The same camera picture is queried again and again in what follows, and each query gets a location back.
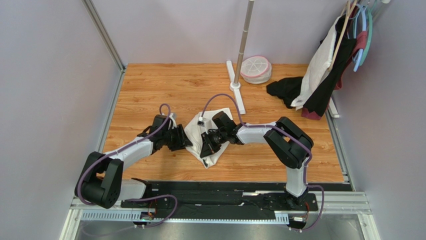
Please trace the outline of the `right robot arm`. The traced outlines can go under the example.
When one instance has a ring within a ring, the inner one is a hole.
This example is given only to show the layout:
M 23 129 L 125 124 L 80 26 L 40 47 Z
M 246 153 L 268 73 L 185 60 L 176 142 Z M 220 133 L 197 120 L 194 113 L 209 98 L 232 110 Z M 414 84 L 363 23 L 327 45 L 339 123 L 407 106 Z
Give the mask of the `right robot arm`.
M 220 111 L 212 117 L 216 128 L 201 133 L 200 157 L 219 152 L 225 143 L 234 145 L 267 144 L 286 167 L 286 192 L 301 198 L 308 191 L 306 166 L 312 158 L 314 142 L 288 117 L 266 124 L 235 123 Z

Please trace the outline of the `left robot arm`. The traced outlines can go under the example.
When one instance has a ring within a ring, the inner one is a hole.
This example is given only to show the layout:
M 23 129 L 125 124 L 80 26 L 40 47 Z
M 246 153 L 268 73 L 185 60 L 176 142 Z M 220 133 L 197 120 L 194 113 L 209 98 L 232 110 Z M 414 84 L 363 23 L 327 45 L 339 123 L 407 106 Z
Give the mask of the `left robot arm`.
M 167 147 L 170 151 L 184 150 L 193 144 L 184 127 L 176 124 L 173 116 L 158 114 L 152 125 L 132 141 L 115 150 L 93 151 L 86 159 L 74 194 L 86 205 L 111 208 L 117 201 L 142 199 L 148 182 L 141 179 L 123 179 L 123 172 L 139 160 Z

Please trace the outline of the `white cloth napkin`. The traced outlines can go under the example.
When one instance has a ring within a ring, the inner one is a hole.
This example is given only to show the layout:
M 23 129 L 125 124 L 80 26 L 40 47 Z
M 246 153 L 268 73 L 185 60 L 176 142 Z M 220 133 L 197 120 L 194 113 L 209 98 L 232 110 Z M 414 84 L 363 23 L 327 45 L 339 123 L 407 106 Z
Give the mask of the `white cloth napkin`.
M 212 118 L 215 114 L 221 111 L 226 113 L 227 116 L 231 120 L 233 120 L 233 116 L 232 116 L 230 108 L 226 107 L 226 108 L 221 108 L 217 110 L 205 111 L 203 115 L 205 126 L 198 125 L 199 118 L 201 117 L 201 114 L 202 114 L 202 112 L 199 112 L 184 128 L 184 132 L 187 138 L 192 143 L 192 146 L 186 147 L 186 150 L 190 152 L 194 157 L 196 157 L 196 159 L 199 160 L 206 169 L 214 166 L 217 163 L 220 156 L 224 153 L 224 151 L 230 144 L 229 142 L 226 142 L 222 144 L 222 146 L 220 147 L 220 150 L 214 153 L 213 155 L 203 157 L 203 158 L 200 157 L 200 154 L 202 151 L 202 145 L 203 145 L 201 134 L 205 133 L 206 130 L 218 128 L 216 124 L 212 121 Z

